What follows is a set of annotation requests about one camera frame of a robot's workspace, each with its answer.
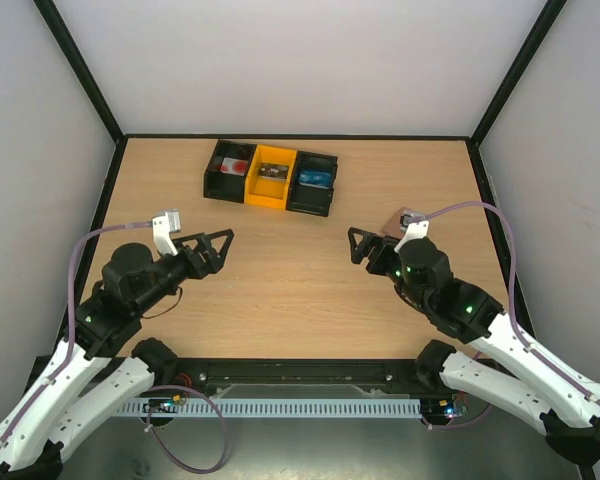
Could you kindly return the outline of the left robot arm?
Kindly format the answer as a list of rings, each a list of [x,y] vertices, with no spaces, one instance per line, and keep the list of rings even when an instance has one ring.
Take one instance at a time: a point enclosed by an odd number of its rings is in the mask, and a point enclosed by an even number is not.
[[[141,243],[114,250],[91,296],[69,308],[69,320],[44,370],[0,422],[0,479],[55,479],[75,449],[123,404],[148,391],[191,396],[191,382],[176,377],[178,358],[149,338],[95,387],[141,329],[142,321],[181,285],[219,272],[234,238],[232,230],[173,240],[173,228],[152,222],[152,253]]]

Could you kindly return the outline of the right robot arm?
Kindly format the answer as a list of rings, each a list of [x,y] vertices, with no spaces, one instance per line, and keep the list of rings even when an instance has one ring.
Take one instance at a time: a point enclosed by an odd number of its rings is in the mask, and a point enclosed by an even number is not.
[[[436,329],[498,363],[492,368],[453,346],[430,341],[416,359],[425,390],[464,391],[502,409],[544,436],[582,467],[600,460],[600,384],[557,359],[480,287],[454,276],[448,256],[428,238],[425,222],[402,239],[350,228],[351,260],[390,279],[398,296]]]

